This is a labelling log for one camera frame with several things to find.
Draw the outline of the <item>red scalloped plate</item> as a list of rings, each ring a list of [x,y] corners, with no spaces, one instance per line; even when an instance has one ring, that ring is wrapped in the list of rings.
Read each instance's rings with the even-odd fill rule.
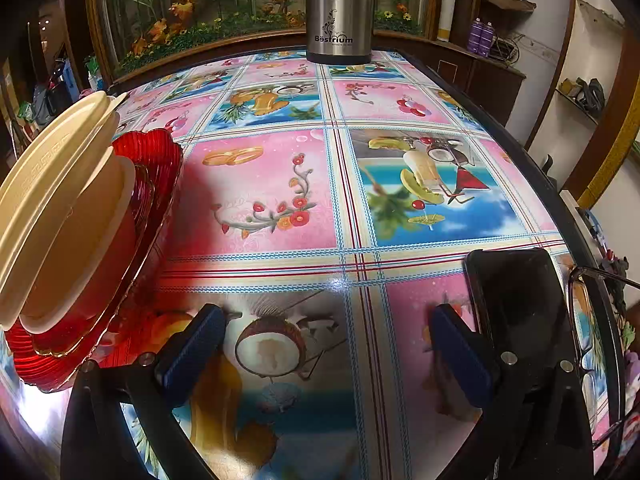
[[[107,149],[4,334],[22,382],[63,389],[104,344],[165,229],[182,162],[164,128],[129,131]]]

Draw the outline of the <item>large beige bowl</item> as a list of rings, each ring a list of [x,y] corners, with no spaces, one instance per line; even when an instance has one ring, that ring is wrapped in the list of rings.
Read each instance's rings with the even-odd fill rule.
[[[85,96],[44,128],[1,185],[1,327],[20,319],[32,285],[119,123],[124,99]]]

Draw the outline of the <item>purple bottles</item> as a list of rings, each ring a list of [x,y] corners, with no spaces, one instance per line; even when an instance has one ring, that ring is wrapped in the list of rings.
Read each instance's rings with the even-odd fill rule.
[[[495,36],[495,29],[491,23],[485,24],[476,18],[471,25],[466,50],[482,58],[488,58]]]

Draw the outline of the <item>small beige bowl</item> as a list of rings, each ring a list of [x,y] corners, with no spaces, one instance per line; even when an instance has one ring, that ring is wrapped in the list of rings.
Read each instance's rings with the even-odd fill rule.
[[[129,209],[136,168],[108,148],[74,203],[32,285],[20,314],[33,334],[50,330],[88,292],[104,292],[98,278],[112,277],[117,263],[134,253]]]

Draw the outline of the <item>colourful patterned tablecloth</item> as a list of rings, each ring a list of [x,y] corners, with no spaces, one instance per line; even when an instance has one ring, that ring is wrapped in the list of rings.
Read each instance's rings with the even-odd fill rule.
[[[137,220],[144,265],[70,338],[1,338],[2,425],[48,478],[76,365],[156,350],[213,301],[233,314],[224,354],[176,416],[221,478],[433,479],[480,416],[427,323],[443,301],[473,322],[464,257],[542,248],[559,278],[591,257],[521,145],[396,52],[225,58],[132,89],[118,114],[119,155],[182,151]]]

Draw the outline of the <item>black smartphone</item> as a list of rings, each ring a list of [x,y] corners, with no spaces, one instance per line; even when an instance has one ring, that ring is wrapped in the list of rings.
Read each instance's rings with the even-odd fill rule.
[[[496,356],[512,354],[533,370],[574,370],[574,336],[548,252],[477,249],[463,270],[480,332]]]

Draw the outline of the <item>steel thermos flask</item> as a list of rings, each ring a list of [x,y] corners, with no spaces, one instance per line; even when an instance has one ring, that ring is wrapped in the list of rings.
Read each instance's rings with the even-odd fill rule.
[[[360,65],[371,61],[375,0],[306,0],[310,62]]]

